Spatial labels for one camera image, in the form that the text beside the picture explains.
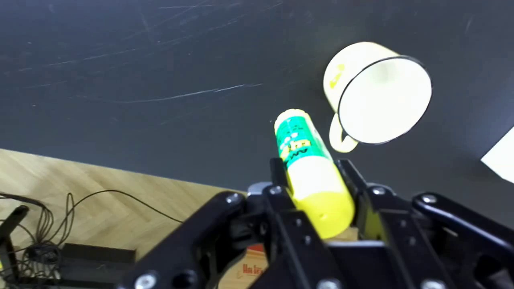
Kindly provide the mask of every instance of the white cup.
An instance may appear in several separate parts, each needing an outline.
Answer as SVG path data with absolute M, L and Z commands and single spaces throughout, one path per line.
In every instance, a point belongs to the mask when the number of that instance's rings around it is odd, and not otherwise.
M 432 97 L 431 76 L 415 58 L 373 42 L 341 50 L 325 71 L 323 90 L 336 113 L 329 143 L 339 153 L 407 134 Z

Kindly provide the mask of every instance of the black table surface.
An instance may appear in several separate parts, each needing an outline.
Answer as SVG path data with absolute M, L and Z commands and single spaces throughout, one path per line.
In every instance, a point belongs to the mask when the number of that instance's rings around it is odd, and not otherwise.
M 479 163 L 514 126 L 513 15 L 508 0 L 5 0 L 0 148 L 244 190 L 268 180 L 281 111 L 328 135 L 323 71 L 373 41 L 419 58 L 434 98 L 408 135 L 347 158 L 400 196 L 439 192 L 514 227 L 513 185 Z

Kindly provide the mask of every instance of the bottle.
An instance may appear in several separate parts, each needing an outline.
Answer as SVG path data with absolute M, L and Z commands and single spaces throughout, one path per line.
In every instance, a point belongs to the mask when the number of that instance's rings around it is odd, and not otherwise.
M 293 203 L 321 240 L 338 237 L 350 227 L 355 204 L 310 116 L 302 110 L 281 113 L 275 137 Z

